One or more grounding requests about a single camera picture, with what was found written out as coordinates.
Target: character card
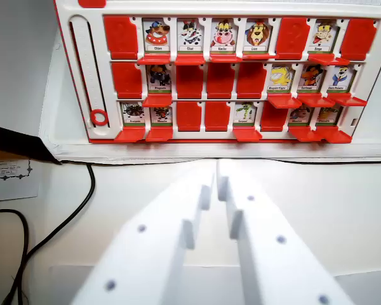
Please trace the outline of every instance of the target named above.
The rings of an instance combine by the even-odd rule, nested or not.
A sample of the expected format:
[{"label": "character card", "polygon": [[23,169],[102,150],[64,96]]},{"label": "character card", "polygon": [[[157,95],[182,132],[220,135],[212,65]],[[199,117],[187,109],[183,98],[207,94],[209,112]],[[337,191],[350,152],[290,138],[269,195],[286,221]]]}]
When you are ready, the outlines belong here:
[{"label": "character card", "polygon": [[254,126],[256,112],[253,102],[236,102],[233,125]]},{"label": "character card", "polygon": [[316,126],[334,126],[342,113],[342,106],[322,107],[316,120]]},{"label": "character card", "polygon": [[172,108],[151,108],[151,126],[172,126]]},{"label": "character card", "polygon": [[162,18],[143,19],[144,48],[146,53],[170,52],[170,26]]},{"label": "character card", "polygon": [[326,71],[319,64],[304,65],[297,91],[300,93],[320,92],[325,74]]},{"label": "character card", "polygon": [[149,93],[171,93],[171,71],[166,65],[148,65]]},{"label": "character card", "polygon": [[313,109],[306,105],[301,105],[293,110],[288,122],[289,126],[307,126],[311,122]]},{"label": "character card", "polygon": [[290,65],[273,65],[269,73],[268,93],[289,93],[295,70]]},{"label": "character card", "polygon": [[333,69],[333,77],[328,86],[328,93],[349,92],[354,81],[356,70],[353,66],[337,65]]},{"label": "character card", "polygon": [[145,126],[144,110],[138,104],[121,103],[124,126]]},{"label": "character card", "polygon": [[233,54],[236,52],[237,27],[233,19],[213,19],[210,37],[211,53]]},{"label": "character card", "polygon": [[247,19],[243,54],[268,53],[271,31],[268,19]]},{"label": "character card", "polygon": [[336,20],[317,19],[309,38],[308,53],[332,53],[338,30]]},{"label": "character card", "polygon": [[203,52],[203,27],[197,18],[178,19],[178,53]]}]

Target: red plastic hinge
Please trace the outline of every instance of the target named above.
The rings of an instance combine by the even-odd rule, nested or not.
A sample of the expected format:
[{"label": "red plastic hinge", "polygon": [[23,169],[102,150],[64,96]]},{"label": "red plastic hinge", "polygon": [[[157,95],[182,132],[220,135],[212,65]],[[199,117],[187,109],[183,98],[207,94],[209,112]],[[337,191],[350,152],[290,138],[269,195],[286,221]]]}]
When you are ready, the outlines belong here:
[{"label": "red plastic hinge", "polygon": [[337,57],[334,54],[309,54],[308,61],[321,65],[348,65],[350,60]]},{"label": "red plastic hinge", "polygon": [[310,28],[306,18],[282,18],[276,46],[278,59],[301,59]]},{"label": "red plastic hinge", "polygon": [[204,125],[207,132],[226,132],[229,118],[227,102],[206,102]]},{"label": "red plastic hinge", "polygon": [[202,98],[203,70],[199,65],[177,66],[178,98]]},{"label": "red plastic hinge", "polygon": [[278,109],[296,109],[302,103],[290,93],[269,93],[267,100]]},{"label": "red plastic hinge", "polygon": [[271,103],[264,102],[261,115],[261,132],[283,131],[287,115],[287,109],[276,109]]},{"label": "red plastic hinge", "polygon": [[243,55],[243,60],[267,60],[271,58],[279,58],[279,55],[269,55],[266,54],[245,54]]},{"label": "red plastic hinge", "polygon": [[236,137],[238,142],[258,142],[262,139],[261,133],[256,131],[254,126],[243,127],[243,126],[234,126],[233,134]]},{"label": "red plastic hinge", "polygon": [[290,126],[288,131],[300,142],[318,142],[322,140],[322,137],[311,130],[309,126]]},{"label": "red plastic hinge", "polygon": [[208,98],[231,98],[234,75],[231,64],[209,63],[206,85]]},{"label": "red plastic hinge", "polygon": [[351,143],[352,140],[352,137],[339,130],[337,126],[318,126],[315,133],[322,139],[334,144]]},{"label": "red plastic hinge", "polygon": [[329,93],[328,98],[342,106],[361,106],[367,105],[366,100],[352,97],[350,93]]},{"label": "red plastic hinge", "polygon": [[225,63],[225,62],[240,62],[243,59],[238,58],[236,54],[210,54],[211,62]]},{"label": "red plastic hinge", "polygon": [[137,27],[125,16],[105,16],[104,28],[112,59],[137,59]]},{"label": "red plastic hinge", "polygon": [[201,129],[202,108],[197,102],[177,102],[177,125],[180,132],[198,132]]},{"label": "red plastic hinge", "polygon": [[298,100],[309,107],[331,107],[334,101],[323,98],[322,93],[298,93]]},{"label": "red plastic hinge", "polygon": [[147,142],[166,142],[173,137],[172,126],[151,127],[145,141]]},{"label": "red plastic hinge", "polygon": [[203,65],[203,54],[178,54],[175,65]]},{"label": "red plastic hinge", "polygon": [[79,5],[83,8],[104,8],[106,0],[79,0]]},{"label": "red plastic hinge", "polygon": [[352,19],[349,21],[344,40],[340,48],[342,58],[365,60],[373,44],[377,29],[372,19]]},{"label": "red plastic hinge", "polygon": [[146,53],[143,58],[137,60],[139,65],[166,65],[171,62],[171,55]]},{"label": "red plastic hinge", "polygon": [[170,93],[148,93],[142,107],[166,107],[172,104]]},{"label": "red plastic hinge", "polygon": [[134,143],[142,140],[145,135],[144,126],[127,126],[114,139],[115,143]]},{"label": "red plastic hinge", "polygon": [[141,70],[133,62],[112,62],[114,88],[118,98],[141,98]]},{"label": "red plastic hinge", "polygon": [[267,70],[261,62],[242,62],[237,81],[237,98],[261,98]]}]

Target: character name label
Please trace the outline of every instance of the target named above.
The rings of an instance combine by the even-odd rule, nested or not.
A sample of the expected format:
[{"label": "character name label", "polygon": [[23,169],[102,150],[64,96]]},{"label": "character name label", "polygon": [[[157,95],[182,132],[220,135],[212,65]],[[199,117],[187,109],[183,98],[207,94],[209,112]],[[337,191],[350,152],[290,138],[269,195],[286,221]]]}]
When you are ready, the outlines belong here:
[{"label": "character name label", "polygon": [[234,51],[234,46],[212,46],[212,51]]}]

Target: cartoon bird character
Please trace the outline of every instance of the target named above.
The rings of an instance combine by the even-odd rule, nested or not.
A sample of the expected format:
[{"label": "cartoon bird character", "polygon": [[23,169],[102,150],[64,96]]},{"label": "cartoon bird character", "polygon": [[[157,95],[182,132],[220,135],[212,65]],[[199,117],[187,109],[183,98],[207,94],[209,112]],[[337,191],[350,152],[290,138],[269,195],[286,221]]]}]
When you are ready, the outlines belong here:
[{"label": "cartoon bird character", "polygon": [[202,34],[196,26],[196,21],[192,20],[188,22],[184,21],[184,26],[178,36],[184,39],[184,44],[194,44],[197,45],[201,41]]},{"label": "cartoon bird character", "polygon": [[253,111],[250,110],[250,109],[251,109],[251,104],[249,104],[249,103],[243,103],[242,108],[238,108],[238,109],[236,109],[236,111],[237,112],[238,111],[244,111],[244,117],[243,117],[243,119],[247,119],[248,113],[250,112],[250,115],[253,113]]},{"label": "cartoon bird character", "polygon": [[314,44],[327,43],[331,39],[331,22],[322,22],[317,27],[317,32],[313,37]]},{"label": "cartoon bird character", "polygon": [[291,82],[292,73],[289,67],[273,67],[271,81],[275,85],[287,86]]},{"label": "cartoon bird character", "polygon": [[338,72],[333,75],[333,86],[337,86],[340,81],[345,81],[347,79],[347,71],[349,68],[341,67]]},{"label": "cartoon bird character", "polygon": [[259,46],[264,43],[269,37],[268,26],[263,22],[255,22],[249,29],[245,32],[247,37],[247,42],[252,46]]},{"label": "cartoon bird character", "polygon": [[166,71],[165,65],[152,65],[150,68],[150,82],[152,84],[155,81],[159,81],[160,86],[165,86],[170,84],[171,77]]},{"label": "cartoon bird character", "polygon": [[162,25],[158,21],[154,21],[148,30],[145,30],[147,37],[145,41],[157,46],[164,46],[168,43],[167,33],[170,32],[169,25]]},{"label": "cartoon bird character", "polygon": [[300,77],[305,80],[304,86],[316,86],[316,78],[322,73],[323,69],[319,64],[309,65]]},{"label": "cartoon bird character", "polygon": [[220,21],[216,26],[216,33],[213,35],[213,41],[210,46],[234,46],[236,42],[233,39],[232,27],[228,19]]},{"label": "cartoon bird character", "polygon": [[301,105],[299,108],[291,112],[291,119],[302,119],[306,117],[306,114],[310,112],[311,109],[305,105]]}]

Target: black cable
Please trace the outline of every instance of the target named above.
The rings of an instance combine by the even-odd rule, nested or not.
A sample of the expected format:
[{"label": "black cable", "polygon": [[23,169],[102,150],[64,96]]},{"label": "black cable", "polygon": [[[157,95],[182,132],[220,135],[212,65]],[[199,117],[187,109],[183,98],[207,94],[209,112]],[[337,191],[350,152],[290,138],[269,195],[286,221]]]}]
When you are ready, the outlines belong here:
[{"label": "black cable", "polygon": [[25,267],[27,266],[28,261],[40,248],[42,248],[47,242],[49,242],[52,239],[52,237],[54,237],[59,231],[61,231],[84,208],[84,206],[88,203],[88,201],[92,197],[95,191],[96,179],[95,179],[95,174],[93,173],[93,169],[91,165],[87,163],[86,167],[88,168],[88,171],[89,171],[91,185],[90,185],[89,193],[86,195],[85,199],[76,208],[76,210],[74,210],[74,212],[68,216],[68,218],[66,218],[58,227],[56,227],[47,237],[45,237],[38,245],[32,248],[28,253],[27,253],[27,249],[28,249],[28,241],[29,241],[29,229],[28,229],[28,224],[27,224],[27,221],[25,220],[24,215],[21,212],[16,210],[0,209],[0,213],[9,212],[9,213],[17,214],[21,218],[23,227],[24,227],[24,249],[23,249],[22,260],[20,263],[20,267],[18,268],[17,274],[15,276],[15,280],[11,286],[10,292],[8,293],[8,295],[6,296],[2,304],[4,305],[11,304],[15,295],[15,290],[18,291],[17,293],[18,304],[21,304],[21,305],[23,304],[23,300],[22,300],[23,272],[25,270]]}]

